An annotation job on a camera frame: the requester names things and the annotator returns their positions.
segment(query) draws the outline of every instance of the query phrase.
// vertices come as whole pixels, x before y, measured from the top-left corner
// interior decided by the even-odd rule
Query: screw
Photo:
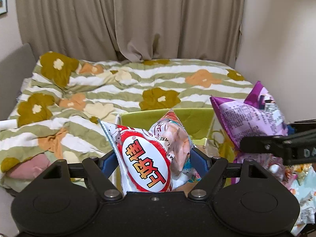
[[[151,197],[151,200],[152,200],[152,201],[158,201],[159,198],[158,198],[158,197]]]
[[[191,195],[196,198],[202,198],[206,196],[206,191],[201,190],[201,189],[195,189],[191,191]]]
[[[109,189],[104,192],[104,196],[107,198],[117,198],[119,197],[120,192],[115,189]]]

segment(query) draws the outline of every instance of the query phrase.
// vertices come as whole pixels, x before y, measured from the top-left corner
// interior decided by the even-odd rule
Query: orange flower
[[[193,75],[186,77],[185,82],[193,86],[209,88],[211,84],[220,84],[222,80],[214,78],[213,74],[206,69],[200,69]]]
[[[58,159],[63,159],[63,150],[61,140],[65,137],[68,131],[65,128],[61,128],[56,134],[49,135],[47,137],[39,137],[39,147],[43,150],[51,151]]]
[[[97,64],[97,65],[91,65],[90,63],[84,63],[83,67],[80,69],[79,74],[83,74],[83,73],[90,73],[93,75],[97,75],[97,74],[101,74],[103,73],[103,68],[101,65]]]
[[[65,108],[74,108],[76,110],[82,111],[86,106],[84,99],[86,96],[83,93],[76,93],[70,99],[61,99],[59,106]]]
[[[293,195],[299,195],[300,193],[298,192],[298,188],[291,188],[290,189],[290,192],[293,194]]]

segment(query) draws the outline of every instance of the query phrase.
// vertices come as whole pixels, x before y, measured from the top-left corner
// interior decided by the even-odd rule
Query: chip bag
[[[149,131],[102,121],[100,125],[118,159],[124,194],[171,191],[192,177],[183,167],[193,143],[173,110]]]
[[[288,168],[290,168],[293,174],[297,175],[298,184],[302,185],[311,167],[312,167],[312,164],[309,163],[309,164],[293,165]]]
[[[214,112],[235,149],[245,136],[287,135],[284,117],[274,98],[258,81],[244,102],[211,97]]]

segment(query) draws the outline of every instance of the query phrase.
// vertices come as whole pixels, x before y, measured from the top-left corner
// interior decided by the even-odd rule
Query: beige curtain
[[[244,0],[16,0],[35,56],[198,58],[234,66]]]

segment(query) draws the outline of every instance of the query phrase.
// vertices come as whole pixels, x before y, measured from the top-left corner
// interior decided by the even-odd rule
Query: green striped bedding
[[[109,152],[111,147],[96,118],[115,122],[125,112],[211,108],[211,95],[243,101],[252,87],[238,72],[215,61],[94,63],[44,54],[9,116],[18,120],[19,128],[0,132],[1,184],[20,191],[29,181],[10,179],[6,172],[39,153],[49,151],[52,162],[64,156],[73,163],[69,152],[78,161]],[[63,131],[65,136],[59,138]],[[42,144],[47,136],[59,144],[59,150]]]

